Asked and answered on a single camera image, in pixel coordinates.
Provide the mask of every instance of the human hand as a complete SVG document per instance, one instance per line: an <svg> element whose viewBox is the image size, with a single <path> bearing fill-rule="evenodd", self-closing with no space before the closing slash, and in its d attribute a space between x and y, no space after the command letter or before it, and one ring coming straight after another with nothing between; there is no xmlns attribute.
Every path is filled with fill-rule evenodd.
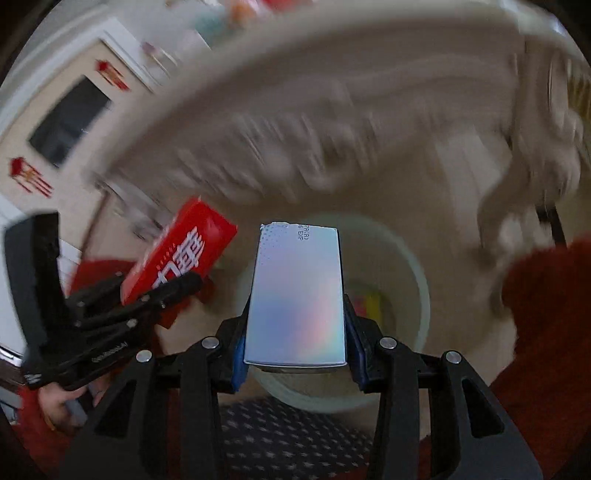
<svg viewBox="0 0 591 480"><path fill-rule="evenodd" d="M93 401L94 406L101 401L110 383L109 374L103 375L92 382L92 390L96 392ZM76 424L72 418L66 407L66 402L81 397L87 390L88 385L71 392L64 390L57 383L45 385L39 389L38 393L41 412L45 415L46 420L49 420L58 430L72 434L80 425Z"/></svg>

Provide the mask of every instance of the metal screw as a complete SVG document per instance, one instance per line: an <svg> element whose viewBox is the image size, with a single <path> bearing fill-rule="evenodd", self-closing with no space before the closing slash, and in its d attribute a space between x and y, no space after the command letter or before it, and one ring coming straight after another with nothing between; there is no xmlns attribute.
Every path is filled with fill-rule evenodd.
<svg viewBox="0 0 591 480"><path fill-rule="evenodd" d="M379 341L379 345L386 350L394 350L398 345L398 342L392 337L382 337Z"/></svg>
<svg viewBox="0 0 591 480"><path fill-rule="evenodd" d="M152 358L152 352L150 352L150 350L140 350L135 355L135 359L141 364L149 362L151 358Z"/></svg>
<svg viewBox="0 0 591 480"><path fill-rule="evenodd" d="M214 350L214 348L217 348L219 344L220 341L215 337L205 337L203 340L201 340L201 345L203 345L203 348L206 348L207 350Z"/></svg>
<svg viewBox="0 0 591 480"><path fill-rule="evenodd" d="M457 353L454 352L453 350L451 352L448 352L445 354L445 360L447 360L448 362L450 362L451 364L458 364L462 361L462 356Z"/></svg>

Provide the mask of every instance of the red box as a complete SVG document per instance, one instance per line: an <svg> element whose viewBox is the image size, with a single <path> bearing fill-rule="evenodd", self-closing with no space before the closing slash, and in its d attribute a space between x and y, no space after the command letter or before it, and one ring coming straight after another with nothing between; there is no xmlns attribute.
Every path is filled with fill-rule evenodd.
<svg viewBox="0 0 591 480"><path fill-rule="evenodd" d="M148 290L193 270L205 281L207 273L238 231L236 225L199 199L191 198L163 230L144 258L138 261L121 285L121 302L135 301ZM188 304L163 312L160 325L170 328Z"/></svg>

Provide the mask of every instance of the iridescent card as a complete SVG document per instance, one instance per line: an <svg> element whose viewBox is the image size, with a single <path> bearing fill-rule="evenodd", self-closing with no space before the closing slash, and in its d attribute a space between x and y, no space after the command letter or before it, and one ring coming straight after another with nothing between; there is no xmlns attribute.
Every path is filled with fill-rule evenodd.
<svg viewBox="0 0 591 480"><path fill-rule="evenodd" d="M261 227L244 361L290 372L346 365L336 228L281 222Z"/></svg>

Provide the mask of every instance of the white bucket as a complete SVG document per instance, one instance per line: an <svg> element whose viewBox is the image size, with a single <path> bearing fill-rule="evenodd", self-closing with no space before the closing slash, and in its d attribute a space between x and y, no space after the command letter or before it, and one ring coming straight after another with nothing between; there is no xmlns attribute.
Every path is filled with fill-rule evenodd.
<svg viewBox="0 0 591 480"><path fill-rule="evenodd" d="M415 351L427 340L430 301L423 269L404 241L386 226L361 215L322 213L303 219L308 225L338 228L345 292L363 284L389 302L395 321L384 316L382 333ZM254 263L242 273L236 310L248 299ZM255 378L274 397L302 410L335 413L365 406L377 395L359 392L347 368L329 374L273 374L252 368Z"/></svg>

